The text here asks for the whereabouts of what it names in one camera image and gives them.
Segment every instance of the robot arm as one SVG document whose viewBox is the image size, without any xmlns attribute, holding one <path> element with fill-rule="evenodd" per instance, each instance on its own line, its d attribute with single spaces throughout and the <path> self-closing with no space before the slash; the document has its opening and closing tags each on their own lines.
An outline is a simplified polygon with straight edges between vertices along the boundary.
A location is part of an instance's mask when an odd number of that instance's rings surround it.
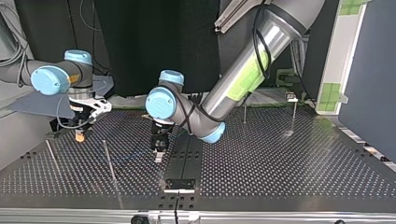
<svg viewBox="0 0 396 224">
<path fill-rule="evenodd" d="M 67 92 L 70 107 L 75 112 L 73 126 L 65 128 L 76 130 L 76 140 L 84 141 L 86 132 L 102 115 L 111 110 L 111 103 L 105 99 L 96 99 L 92 89 L 91 54 L 77 49 L 68 50 L 64 61 L 45 63 L 26 61 L 16 58 L 18 47 L 14 36 L 0 13 L 0 46 L 9 52 L 10 63 L 0 66 L 0 80 L 8 83 L 33 86 L 45 95 Z"/>
<path fill-rule="evenodd" d="M 323 4 L 324 0 L 272 1 L 258 26 L 270 51 L 268 54 L 264 44 L 259 44 L 262 64 L 267 64 L 268 55 L 271 55 L 270 62 L 273 62 L 292 39 L 301 37 L 318 16 Z M 162 71 L 159 86 L 149 93 L 146 101 L 146 109 L 154 118 L 153 126 L 158 127 L 152 129 L 152 148 L 156 151 L 167 148 L 163 138 L 167 136 L 166 130 L 172 130 L 169 127 L 174 123 L 207 143 L 219 141 L 226 126 L 223 120 L 244 96 L 264 81 L 256 55 L 251 40 L 201 105 L 195 105 L 181 94 L 184 83 L 182 74 Z"/>
</svg>

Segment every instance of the metal table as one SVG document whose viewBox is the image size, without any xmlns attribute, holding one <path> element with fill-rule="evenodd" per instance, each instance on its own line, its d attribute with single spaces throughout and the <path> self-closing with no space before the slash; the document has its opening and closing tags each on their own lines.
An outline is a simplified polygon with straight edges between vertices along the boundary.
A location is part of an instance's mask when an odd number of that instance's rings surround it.
<svg viewBox="0 0 396 224">
<path fill-rule="evenodd" d="M 396 222 L 390 215 L 396 214 L 396 174 L 310 108 L 299 107 L 296 119 L 292 107 L 250 108 L 246 124 L 237 110 L 214 145 L 175 129 L 162 163 L 149 149 L 144 113 L 113 111 L 82 144 L 66 133 L 51 142 L 56 160 L 45 144 L 21 155 L 0 172 L 0 223 L 7 220 L 2 216 L 73 217 L 83 211 L 95 218 L 161 211 L 170 220 L 176 211 L 181 220 L 201 212 L 207 220 L 251 217 L 262 223 L 278 220 L 273 216 L 298 220 L 296 214 Z M 170 178 L 194 179 L 195 193 L 164 193 Z"/>
</svg>

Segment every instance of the metal post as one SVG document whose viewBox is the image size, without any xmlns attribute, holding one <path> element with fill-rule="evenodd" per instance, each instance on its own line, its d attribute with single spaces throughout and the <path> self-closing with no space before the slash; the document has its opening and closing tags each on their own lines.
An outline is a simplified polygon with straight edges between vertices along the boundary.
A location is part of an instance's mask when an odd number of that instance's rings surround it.
<svg viewBox="0 0 396 224">
<path fill-rule="evenodd" d="M 116 175 L 114 174 L 113 162 L 111 162 L 110 153 L 108 152 L 106 140 L 103 140 L 103 147 L 105 148 L 105 153 L 106 153 L 106 156 L 107 156 L 108 167 L 110 167 L 111 176 L 113 177 L 114 181 L 117 181 Z"/>
<path fill-rule="evenodd" d="M 247 104 L 244 104 L 244 123 L 247 123 L 247 113 L 248 113 L 248 107 Z"/>
<path fill-rule="evenodd" d="M 293 119 L 296 118 L 297 104 L 298 104 L 298 101 L 296 101 L 296 102 L 294 103 Z"/>
<path fill-rule="evenodd" d="M 46 140 L 46 144 L 47 144 L 47 148 L 49 149 L 50 157 L 51 157 L 53 160 L 56 160 L 55 154 L 53 154 L 52 147 L 50 146 L 50 141 L 49 141 L 49 140 Z"/>
</svg>

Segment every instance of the gray wall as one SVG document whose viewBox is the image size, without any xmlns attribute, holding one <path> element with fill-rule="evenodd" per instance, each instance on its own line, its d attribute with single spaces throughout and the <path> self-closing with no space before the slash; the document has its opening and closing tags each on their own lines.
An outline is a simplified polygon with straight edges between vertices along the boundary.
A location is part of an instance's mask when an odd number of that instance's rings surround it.
<svg viewBox="0 0 396 224">
<path fill-rule="evenodd" d="M 339 119 L 396 161 L 396 1 L 368 3 Z"/>
<path fill-rule="evenodd" d="M 14 7 L 13 0 L 1 0 Z M 20 27 L 12 13 L 7 15 Z M 32 91 L 31 87 L 18 88 L 15 84 L 0 81 L 0 170 L 20 155 L 37 146 L 44 140 L 44 134 L 50 131 L 50 117 L 14 113 L 6 106 L 18 97 Z"/>
</svg>

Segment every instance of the blue joint cap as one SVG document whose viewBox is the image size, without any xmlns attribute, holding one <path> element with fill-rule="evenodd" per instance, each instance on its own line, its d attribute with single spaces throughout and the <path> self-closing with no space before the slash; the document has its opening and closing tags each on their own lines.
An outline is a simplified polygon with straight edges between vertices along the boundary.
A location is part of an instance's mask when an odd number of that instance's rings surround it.
<svg viewBox="0 0 396 224">
<path fill-rule="evenodd" d="M 160 80 L 173 82 L 179 85 L 184 85 L 184 76 L 183 74 L 173 71 L 173 70 L 163 70 L 160 74 Z"/>
<path fill-rule="evenodd" d="M 41 66 L 33 72 L 30 79 L 33 87 L 44 95 L 63 93 L 70 87 L 69 75 L 57 66 Z"/>
<path fill-rule="evenodd" d="M 220 140 L 221 136 L 223 135 L 225 131 L 225 123 L 222 122 L 219 127 L 210 135 L 201 138 L 204 142 L 207 143 L 216 143 L 217 141 Z"/>
<path fill-rule="evenodd" d="M 64 53 L 64 59 L 76 63 L 86 63 L 92 65 L 91 54 L 80 49 L 70 49 Z"/>
<path fill-rule="evenodd" d="M 177 101 L 172 92 L 164 87 L 154 88 L 146 99 L 146 110 L 155 119 L 169 119 L 175 112 Z"/>
</svg>

